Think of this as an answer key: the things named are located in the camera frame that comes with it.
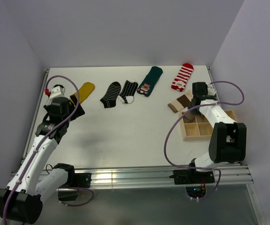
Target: yellow sock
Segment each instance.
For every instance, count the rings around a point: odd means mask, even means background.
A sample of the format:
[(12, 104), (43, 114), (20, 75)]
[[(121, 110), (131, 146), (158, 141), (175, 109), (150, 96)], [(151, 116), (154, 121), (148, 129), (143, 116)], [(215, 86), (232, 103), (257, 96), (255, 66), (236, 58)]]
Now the yellow sock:
[(78, 89), (79, 91), (79, 103), (83, 103), (89, 95), (94, 91), (95, 85), (90, 82), (86, 82), (83, 84), (83, 86)]

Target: lavender wall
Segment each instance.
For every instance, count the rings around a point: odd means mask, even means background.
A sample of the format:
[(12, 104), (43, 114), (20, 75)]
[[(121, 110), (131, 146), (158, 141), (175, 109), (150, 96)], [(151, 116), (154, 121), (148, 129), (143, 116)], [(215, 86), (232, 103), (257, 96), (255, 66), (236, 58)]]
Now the lavender wall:
[[(270, 224), (270, 0), (245, 0), (212, 71), (215, 80), (233, 81), (246, 95), (235, 111), (247, 125), (246, 163)], [(239, 99), (229, 86), (217, 87), (222, 100)]]
[(46, 67), (211, 65), (244, 0), (4, 0)]
[(0, 0), (0, 188), (21, 161), (42, 81), (39, 60)]

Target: sock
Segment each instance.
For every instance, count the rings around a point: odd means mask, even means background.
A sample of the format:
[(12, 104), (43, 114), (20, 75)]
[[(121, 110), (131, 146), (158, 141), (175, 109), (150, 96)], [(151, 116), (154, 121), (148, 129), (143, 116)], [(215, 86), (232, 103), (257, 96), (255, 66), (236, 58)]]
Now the sock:
[(152, 67), (149, 73), (146, 75), (146, 77), (142, 81), (139, 88), (137, 89), (137, 93), (145, 97), (150, 96), (150, 94), (152, 93), (154, 89), (155, 84), (157, 83), (162, 73), (163, 73), (163, 70), (161, 68)]
[(176, 100), (170, 102), (168, 107), (174, 112), (179, 112), (182, 109), (186, 108), (190, 104), (190, 100), (186, 95), (182, 95), (181, 97), (177, 98)]
[(116, 106), (116, 99), (120, 93), (121, 85), (115, 81), (110, 84), (104, 97), (101, 98), (101, 102), (105, 108), (112, 108)]
[(92, 84), (90, 82), (84, 83), (83, 86), (80, 89), (78, 89), (79, 103), (80, 104), (83, 103), (89, 97), (89, 95), (94, 91), (94, 89), (95, 89), (94, 84)]
[(193, 66), (189, 63), (184, 63), (176, 78), (174, 78), (171, 88), (182, 92), (185, 89), (187, 81), (190, 78), (192, 72)]
[(189, 123), (195, 118), (195, 114), (193, 112), (187, 113), (185, 117), (183, 117), (184, 123)]
[(126, 81), (122, 88), (121, 93), (119, 94), (118, 98), (125, 104), (133, 103), (135, 100), (135, 91), (138, 87), (138, 83), (135, 81)]

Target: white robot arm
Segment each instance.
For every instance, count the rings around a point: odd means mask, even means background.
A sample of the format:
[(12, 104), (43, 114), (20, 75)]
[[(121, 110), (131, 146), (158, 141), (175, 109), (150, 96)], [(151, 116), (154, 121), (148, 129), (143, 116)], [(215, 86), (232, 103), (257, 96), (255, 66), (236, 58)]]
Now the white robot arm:
[(208, 95), (208, 86), (204, 82), (193, 83), (193, 99), (188, 108), (196, 105), (210, 106), (193, 110), (196, 115), (203, 114), (211, 124), (213, 133), (209, 150), (203, 156), (196, 158), (196, 167), (215, 169), (227, 163), (239, 162), (245, 158), (247, 128), (243, 123), (237, 123), (217, 105), (215, 96)]
[[(74, 187), (74, 166), (67, 164), (57, 164), (50, 174), (38, 184), (39, 176), (48, 158), (66, 134), (70, 121), (85, 113), (81, 105), (75, 109), (75, 105), (77, 105), (75, 95), (70, 96), (71, 100), (64, 97), (64, 88), (61, 85), (54, 86), (51, 92), (48, 91), (46, 94), (49, 96), (49, 100), (44, 106), (47, 114), (37, 128), (30, 152), (7, 187), (0, 188), (0, 216), (2, 218), (10, 193), (13, 194), (9, 199), (7, 219), (33, 224), (41, 214), (43, 203), (57, 188), (62, 185)], [(67, 120), (72, 111), (74, 114)], [(60, 123), (62, 125), (52, 132), (53, 128)], [(45, 135), (48, 135), (48, 138), (38, 148), (39, 142)], [(26, 168), (25, 175), (19, 180)]]

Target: dark teal sock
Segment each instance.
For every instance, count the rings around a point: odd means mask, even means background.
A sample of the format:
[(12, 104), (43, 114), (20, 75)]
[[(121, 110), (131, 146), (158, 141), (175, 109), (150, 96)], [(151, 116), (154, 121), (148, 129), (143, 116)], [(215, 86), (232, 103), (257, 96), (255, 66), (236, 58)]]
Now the dark teal sock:
[(149, 73), (146, 75), (142, 83), (139, 85), (137, 89), (137, 93), (140, 95), (144, 95), (145, 97), (150, 96), (152, 93), (155, 84), (157, 83), (158, 79), (162, 75), (163, 70), (159, 67), (152, 67)]

